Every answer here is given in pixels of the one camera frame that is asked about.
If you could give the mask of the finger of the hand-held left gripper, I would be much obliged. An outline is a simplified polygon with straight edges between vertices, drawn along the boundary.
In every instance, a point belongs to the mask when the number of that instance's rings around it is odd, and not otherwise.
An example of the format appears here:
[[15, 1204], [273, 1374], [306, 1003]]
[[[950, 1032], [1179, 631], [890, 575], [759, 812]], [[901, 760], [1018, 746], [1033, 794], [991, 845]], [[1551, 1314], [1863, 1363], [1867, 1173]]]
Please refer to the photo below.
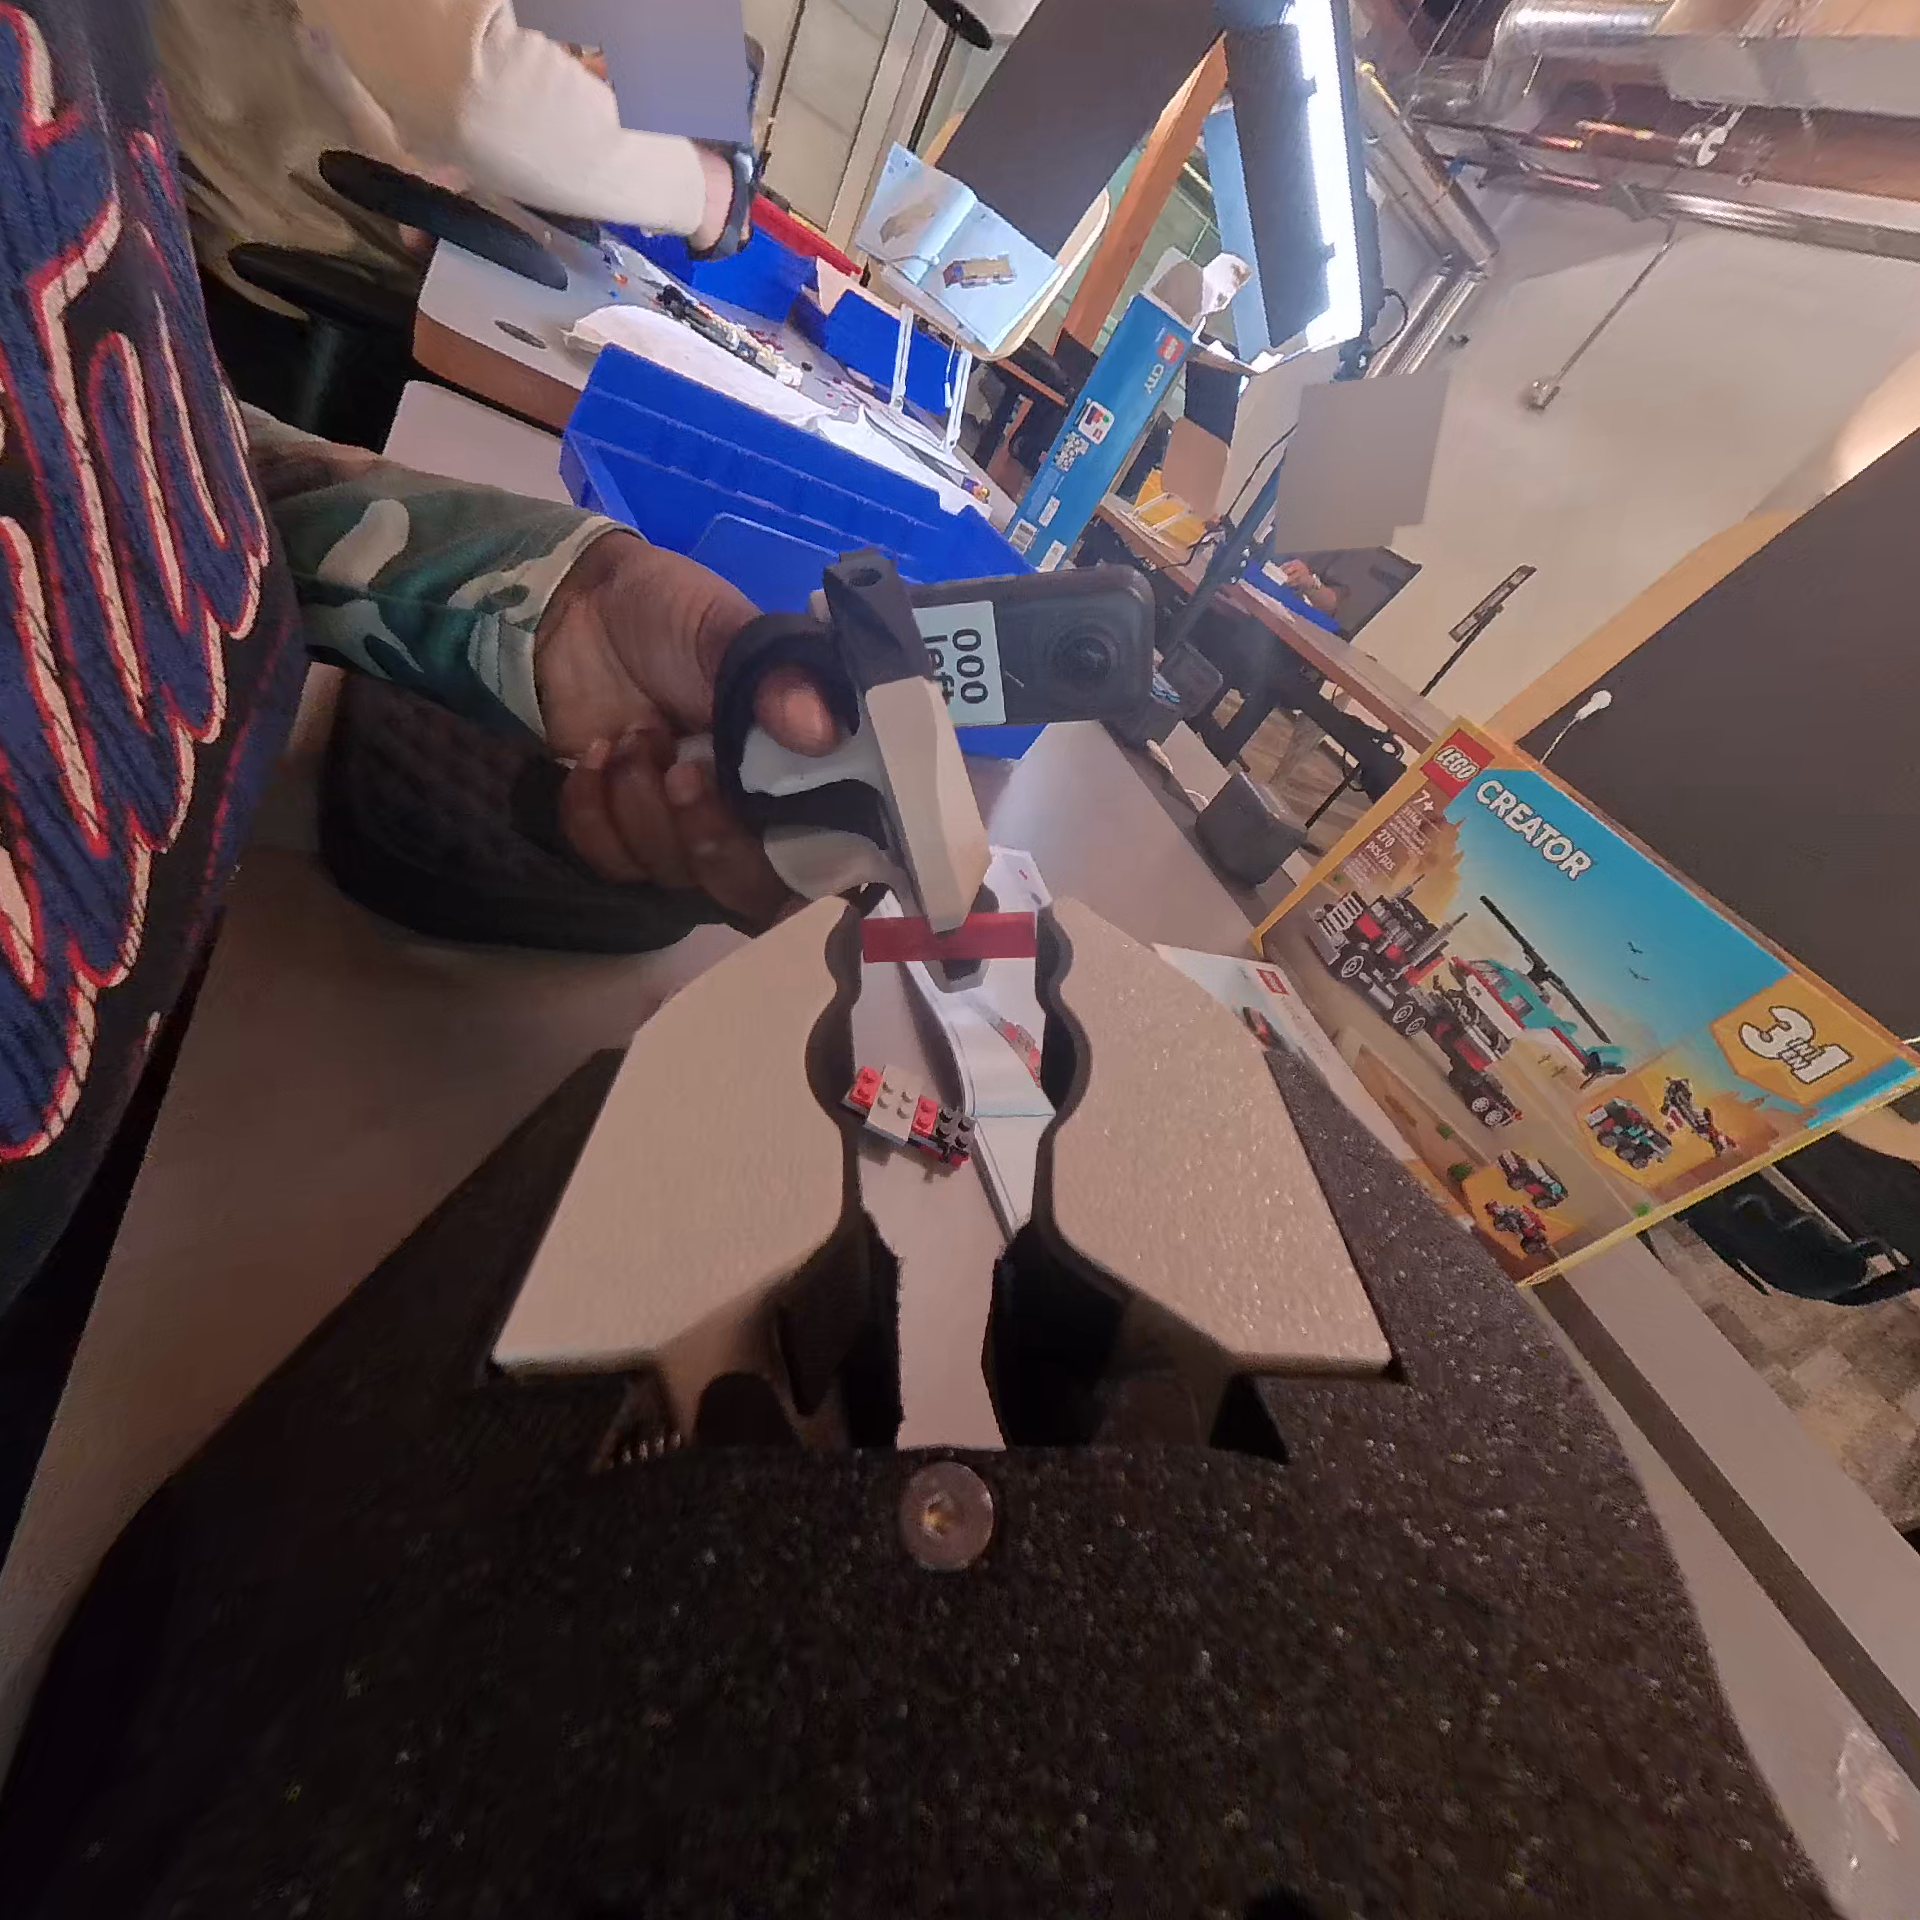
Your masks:
[[865, 694], [865, 720], [917, 910], [950, 935], [974, 913], [993, 852], [946, 699], [932, 679], [889, 679]]

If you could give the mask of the small grey red lego assembly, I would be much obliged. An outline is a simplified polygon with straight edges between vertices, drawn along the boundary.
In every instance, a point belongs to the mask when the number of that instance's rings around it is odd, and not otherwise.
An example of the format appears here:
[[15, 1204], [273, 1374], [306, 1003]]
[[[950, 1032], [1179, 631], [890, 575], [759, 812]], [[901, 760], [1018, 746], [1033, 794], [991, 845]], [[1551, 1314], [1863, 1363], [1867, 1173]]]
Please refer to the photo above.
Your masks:
[[927, 1163], [965, 1165], [974, 1154], [970, 1112], [939, 1102], [901, 1067], [855, 1067], [843, 1108], [871, 1139], [921, 1154]]

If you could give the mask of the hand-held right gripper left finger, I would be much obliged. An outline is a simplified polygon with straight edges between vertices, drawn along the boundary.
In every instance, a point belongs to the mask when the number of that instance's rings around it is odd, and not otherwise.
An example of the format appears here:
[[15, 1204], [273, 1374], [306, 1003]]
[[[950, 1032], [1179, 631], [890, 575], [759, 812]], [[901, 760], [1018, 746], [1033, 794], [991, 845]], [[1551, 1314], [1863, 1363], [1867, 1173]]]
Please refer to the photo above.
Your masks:
[[817, 1447], [897, 1431], [897, 1262], [859, 1190], [859, 913], [828, 899], [632, 1035], [501, 1320], [513, 1376], [632, 1374], [672, 1436], [759, 1380]]

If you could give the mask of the white booklet with red logo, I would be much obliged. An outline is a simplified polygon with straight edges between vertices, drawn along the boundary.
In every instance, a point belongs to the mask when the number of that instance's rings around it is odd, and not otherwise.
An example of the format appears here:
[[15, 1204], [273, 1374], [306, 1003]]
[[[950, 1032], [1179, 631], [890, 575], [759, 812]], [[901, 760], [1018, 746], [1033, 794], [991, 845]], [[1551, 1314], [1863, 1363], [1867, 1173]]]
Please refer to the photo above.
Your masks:
[[1339, 1074], [1350, 1074], [1350, 1064], [1276, 960], [1166, 942], [1156, 942], [1155, 951], [1225, 1003], [1264, 1050], [1287, 1047], [1308, 1056], [1328, 1083]]

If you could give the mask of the open lego instruction booklet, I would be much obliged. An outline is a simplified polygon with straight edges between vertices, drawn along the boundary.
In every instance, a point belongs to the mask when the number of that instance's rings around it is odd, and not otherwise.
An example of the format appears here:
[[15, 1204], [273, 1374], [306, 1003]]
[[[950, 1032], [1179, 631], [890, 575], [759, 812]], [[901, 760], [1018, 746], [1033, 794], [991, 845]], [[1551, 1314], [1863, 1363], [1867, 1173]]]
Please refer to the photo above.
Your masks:
[[878, 901], [864, 926], [864, 964], [870, 975], [905, 980], [925, 1027], [929, 1077], [970, 1116], [970, 1165], [1004, 1234], [1014, 1235], [1033, 1212], [1037, 1147], [1051, 1125], [1036, 957], [932, 964], [909, 954], [909, 935], [896, 934], [897, 919], [897, 899]]

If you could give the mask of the red lego plate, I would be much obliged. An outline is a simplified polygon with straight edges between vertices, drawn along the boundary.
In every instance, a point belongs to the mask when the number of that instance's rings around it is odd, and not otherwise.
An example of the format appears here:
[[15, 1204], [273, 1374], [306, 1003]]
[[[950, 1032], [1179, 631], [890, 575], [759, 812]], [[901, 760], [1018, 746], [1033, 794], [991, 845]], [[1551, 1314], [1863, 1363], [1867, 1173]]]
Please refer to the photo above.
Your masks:
[[927, 916], [871, 913], [859, 926], [865, 964], [988, 964], [1028, 960], [1037, 951], [1036, 913], [970, 913], [955, 931], [935, 931]]

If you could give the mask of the person's left hand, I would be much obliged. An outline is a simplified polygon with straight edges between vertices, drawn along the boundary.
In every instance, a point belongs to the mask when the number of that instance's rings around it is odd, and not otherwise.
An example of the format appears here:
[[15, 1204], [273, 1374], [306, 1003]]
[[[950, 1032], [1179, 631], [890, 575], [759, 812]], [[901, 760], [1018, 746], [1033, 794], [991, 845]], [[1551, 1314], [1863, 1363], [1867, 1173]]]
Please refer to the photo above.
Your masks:
[[568, 851], [606, 882], [705, 894], [759, 934], [803, 901], [690, 746], [714, 731], [714, 678], [750, 620], [750, 599], [688, 557], [604, 533], [552, 591], [533, 666], [546, 745], [566, 760]]

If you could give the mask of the person's blue lettered sweater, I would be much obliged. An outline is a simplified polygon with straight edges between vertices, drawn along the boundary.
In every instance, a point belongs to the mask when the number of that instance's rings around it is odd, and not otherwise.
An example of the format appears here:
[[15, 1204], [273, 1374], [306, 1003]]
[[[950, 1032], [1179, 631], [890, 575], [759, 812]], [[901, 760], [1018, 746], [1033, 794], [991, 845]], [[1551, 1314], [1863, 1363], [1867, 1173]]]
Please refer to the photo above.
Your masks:
[[76, 1220], [304, 678], [145, 4], [2, 4], [2, 1307]]

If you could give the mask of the black partition board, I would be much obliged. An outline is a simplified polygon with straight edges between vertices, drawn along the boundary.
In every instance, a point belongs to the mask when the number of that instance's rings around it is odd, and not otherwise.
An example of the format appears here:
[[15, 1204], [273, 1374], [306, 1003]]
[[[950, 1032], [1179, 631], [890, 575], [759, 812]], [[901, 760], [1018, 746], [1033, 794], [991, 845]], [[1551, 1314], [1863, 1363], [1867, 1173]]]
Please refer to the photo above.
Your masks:
[[1916, 433], [1517, 745], [1916, 1038]]

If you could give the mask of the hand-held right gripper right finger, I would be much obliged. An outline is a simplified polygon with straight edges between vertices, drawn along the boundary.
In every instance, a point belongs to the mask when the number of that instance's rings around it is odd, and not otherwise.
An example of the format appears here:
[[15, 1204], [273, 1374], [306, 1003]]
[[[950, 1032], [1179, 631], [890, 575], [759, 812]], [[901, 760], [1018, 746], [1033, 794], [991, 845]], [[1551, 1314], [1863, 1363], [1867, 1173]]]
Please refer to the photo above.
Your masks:
[[1392, 1345], [1267, 1055], [1083, 901], [1037, 916], [1027, 1224], [993, 1269], [993, 1415], [1023, 1449], [1283, 1452], [1271, 1380], [1392, 1374]]

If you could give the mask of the dark grey small block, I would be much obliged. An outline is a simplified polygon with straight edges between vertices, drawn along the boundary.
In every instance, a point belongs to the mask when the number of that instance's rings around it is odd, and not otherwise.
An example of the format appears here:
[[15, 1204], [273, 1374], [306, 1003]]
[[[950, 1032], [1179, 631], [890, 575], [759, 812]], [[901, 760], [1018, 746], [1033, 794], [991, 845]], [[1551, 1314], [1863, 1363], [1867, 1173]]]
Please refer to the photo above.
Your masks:
[[1227, 774], [1194, 814], [1194, 838], [1211, 866], [1243, 889], [1259, 889], [1308, 851], [1308, 834], [1250, 774]]

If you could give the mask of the black overhead panel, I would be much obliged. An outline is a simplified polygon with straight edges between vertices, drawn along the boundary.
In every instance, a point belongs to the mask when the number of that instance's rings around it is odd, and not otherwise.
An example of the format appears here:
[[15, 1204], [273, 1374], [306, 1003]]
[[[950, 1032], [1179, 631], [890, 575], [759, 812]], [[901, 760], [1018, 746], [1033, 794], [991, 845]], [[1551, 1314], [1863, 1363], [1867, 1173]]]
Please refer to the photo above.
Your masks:
[[1063, 254], [1218, 37], [1215, 4], [1037, 4], [935, 165], [1036, 249]]

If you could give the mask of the large blue plastic bin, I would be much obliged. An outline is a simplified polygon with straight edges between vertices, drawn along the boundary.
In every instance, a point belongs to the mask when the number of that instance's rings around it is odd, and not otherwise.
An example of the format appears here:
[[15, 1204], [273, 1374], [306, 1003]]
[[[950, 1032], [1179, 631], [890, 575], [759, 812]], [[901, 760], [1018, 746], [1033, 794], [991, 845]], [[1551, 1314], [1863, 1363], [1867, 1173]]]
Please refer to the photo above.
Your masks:
[[764, 612], [803, 612], [825, 568], [865, 545], [915, 589], [1028, 572], [978, 507], [624, 348], [597, 355], [559, 472], [577, 507], [705, 564]]

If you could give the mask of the yellow-edged lego set box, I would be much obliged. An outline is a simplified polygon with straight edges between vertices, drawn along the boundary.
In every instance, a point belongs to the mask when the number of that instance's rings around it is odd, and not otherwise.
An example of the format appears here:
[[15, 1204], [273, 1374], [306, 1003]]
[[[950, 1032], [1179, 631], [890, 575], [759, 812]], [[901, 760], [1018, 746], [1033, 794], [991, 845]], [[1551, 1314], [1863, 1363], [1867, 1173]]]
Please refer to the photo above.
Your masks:
[[1911, 1044], [1477, 724], [1254, 938], [1517, 1284], [1916, 1093]]

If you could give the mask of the person's left forearm camouflage sleeve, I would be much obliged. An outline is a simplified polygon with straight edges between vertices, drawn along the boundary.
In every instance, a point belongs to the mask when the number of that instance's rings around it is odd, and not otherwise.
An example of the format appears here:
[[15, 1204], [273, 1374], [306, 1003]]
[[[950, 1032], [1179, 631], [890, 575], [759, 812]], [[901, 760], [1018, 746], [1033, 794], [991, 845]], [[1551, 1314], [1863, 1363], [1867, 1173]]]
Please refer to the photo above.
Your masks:
[[306, 647], [492, 731], [549, 745], [538, 631], [617, 525], [396, 467], [239, 404]]

